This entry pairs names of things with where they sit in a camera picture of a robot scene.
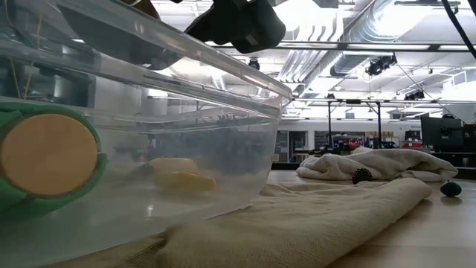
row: wooden table surface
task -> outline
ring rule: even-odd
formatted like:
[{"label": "wooden table surface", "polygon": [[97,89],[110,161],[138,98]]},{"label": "wooden table surface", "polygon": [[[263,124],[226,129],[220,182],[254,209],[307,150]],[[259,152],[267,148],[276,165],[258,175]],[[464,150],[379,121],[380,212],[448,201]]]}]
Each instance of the wooden table surface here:
[{"label": "wooden table surface", "polygon": [[[276,171],[268,182],[317,182]],[[338,259],[329,268],[476,267],[476,180],[456,179],[457,198],[433,194],[382,233]],[[348,184],[349,182],[329,182]]]}]

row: yellow sponge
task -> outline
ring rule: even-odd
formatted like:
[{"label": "yellow sponge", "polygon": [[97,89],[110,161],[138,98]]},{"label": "yellow sponge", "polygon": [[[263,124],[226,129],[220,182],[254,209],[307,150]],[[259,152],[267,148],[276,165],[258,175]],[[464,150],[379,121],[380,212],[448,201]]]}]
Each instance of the yellow sponge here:
[{"label": "yellow sponge", "polygon": [[215,191],[215,179],[209,176],[197,175],[194,173],[176,171],[169,173],[157,173],[155,184],[167,190],[180,191]]},{"label": "yellow sponge", "polygon": [[169,173],[174,171],[184,171],[197,173],[199,168],[195,161],[186,158],[157,158],[149,161],[155,172]]}]

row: black fuzzy ball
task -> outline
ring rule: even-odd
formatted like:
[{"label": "black fuzzy ball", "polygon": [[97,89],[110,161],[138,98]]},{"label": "black fuzzy ball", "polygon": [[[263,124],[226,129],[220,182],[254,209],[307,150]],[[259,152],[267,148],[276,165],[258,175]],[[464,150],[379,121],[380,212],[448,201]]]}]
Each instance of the black fuzzy ball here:
[{"label": "black fuzzy ball", "polygon": [[447,181],[441,185],[440,191],[447,197],[455,197],[458,194],[461,194],[462,190],[461,186],[459,186],[456,182]]},{"label": "black fuzzy ball", "polygon": [[357,184],[362,181],[372,180],[372,173],[367,168],[358,168],[352,174],[352,183]]}]

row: black cable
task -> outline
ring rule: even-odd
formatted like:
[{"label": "black cable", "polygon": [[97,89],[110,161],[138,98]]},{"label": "black cable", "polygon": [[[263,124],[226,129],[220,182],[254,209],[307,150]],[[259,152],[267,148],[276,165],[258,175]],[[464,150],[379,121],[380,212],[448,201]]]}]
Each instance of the black cable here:
[{"label": "black cable", "polygon": [[476,16],[476,0],[468,0],[469,6],[473,10],[473,13]]},{"label": "black cable", "polygon": [[456,16],[454,15],[453,10],[451,9],[451,7],[448,3],[448,0],[441,0],[441,2],[443,3],[443,7],[445,8],[449,19],[451,20],[451,22],[453,22],[453,25],[456,28],[456,31],[458,31],[458,33],[461,36],[461,39],[463,40],[465,45],[468,47],[469,52],[471,52],[473,57],[476,59],[476,49],[473,46],[473,44],[471,43],[471,40],[469,40],[469,38],[466,35],[463,28],[461,27],[460,22],[458,22],[458,19],[456,19]]},{"label": "black cable", "polygon": [[411,78],[410,75],[408,75],[408,73],[400,66],[400,64],[396,63],[396,65],[400,68],[400,70],[403,71],[403,73],[408,77],[410,78],[411,82],[413,82],[416,86],[418,86],[418,88],[423,91],[425,94],[427,94],[427,96],[430,97],[430,99],[435,102],[436,104],[440,105],[441,108],[443,108],[444,110],[446,110],[446,112],[449,112],[450,114],[452,114],[456,119],[460,120],[461,122],[463,122],[463,124],[466,124],[465,121],[463,121],[463,119],[457,117],[456,115],[454,115],[453,113],[451,113],[450,110],[446,109],[446,107],[444,105],[442,105],[441,103],[438,102],[437,99],[433,98],[428,92],[426,92],[421,86],[419,86],[419,84],[417,82],[415,82],[415,80],[413,80],[413,78]]}]

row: fluorescent light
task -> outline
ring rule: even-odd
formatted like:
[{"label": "fluorescent light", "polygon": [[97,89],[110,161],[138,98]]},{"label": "fluorescent light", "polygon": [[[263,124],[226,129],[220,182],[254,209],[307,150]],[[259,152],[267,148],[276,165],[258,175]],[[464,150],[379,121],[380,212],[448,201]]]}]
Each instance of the fluorescent light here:
[{"label": "fluorescent light", "polygon": [[327,50],[327,49],[333,49],[337,48],[338,44],[329,44],[329,43],[313,43],[313,42],[281,42],[279,44],[280,47],[282,48],[304,48],[304,49],[310,49],[310,48],[320,48],[322,50]]},{"label": "fluorescent light", "polygon": [[[283,115],[283,120],[303,120],[303,119],[309,119],[309,120],[316,120],[316,121],[328,121],[328,118],[316,118],[316,117],[306,117],[300,115],[299,117],[296,117],[295,115]],[[377,121],[377,118],[331,118],[331,121]],[[380,120],[381,122],[397,122],[397,121],[402,121],[400,119],[388,119],[388,118],[382,118]],[[405,121],[419,121],[419,119],[406,119]]]},{"label": "fluorescent light", "polygon": [[147,89],[147,94],[151,97],[168,97],[168,93],[158,89]]},{"label": "fluorescent light", "polygon": [[398,44],[349,44],[347,48],[351,49],[388,49],[391,51],[399,50],[427,50],[430,45],[398,45]]},{"label": "fluorescent light", "polygon": [[468,47],[465,45],[441,45],[438,50],[467,51]]},{"label": "fluorescent light", "polygon": [[376,34],[382,36],[401,36],[431,12],[429,7],[406,7],[394,5],[392,1],[388,3],[372,18],[376,20],[373,24]]},{"label": "fluorescent light", "polygon": [[393,56],[393,52],[378,51],[343,51],[344,55],[375,55],[375,56]]},{"label": "fluorescent light", "polygon": [[341,78],[315,78],[310,84],[309,88],[312,89],[310,93],[319,93],[323,94],[328,92],[334,86],[338,85],[342,82],[343,79]]},{"label": "fluorescent light", "polygon": [[286,30],[294,31],[301,25],[313,25],[321,8],[313,0],[288,0],[273,9]]}]

